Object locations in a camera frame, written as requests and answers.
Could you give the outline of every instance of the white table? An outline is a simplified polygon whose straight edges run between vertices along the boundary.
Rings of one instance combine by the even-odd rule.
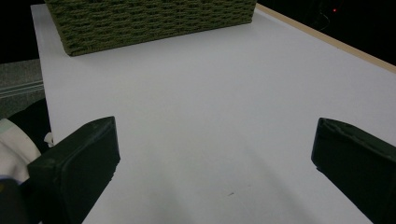
[[[84,223],[371,223],[310,160],[318,118],[396,145],[396,75],[256,9],[253,23],[69,57],[33,6],[59,142],[115,116]]]

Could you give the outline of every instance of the white surface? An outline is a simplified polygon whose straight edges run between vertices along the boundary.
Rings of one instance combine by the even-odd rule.
[[[33,15],[59,142],[115,116],[121,162],[84,223],[370,223],[310,160],[318,118],[396,145],[396,75],[253,23],[68,57]]]

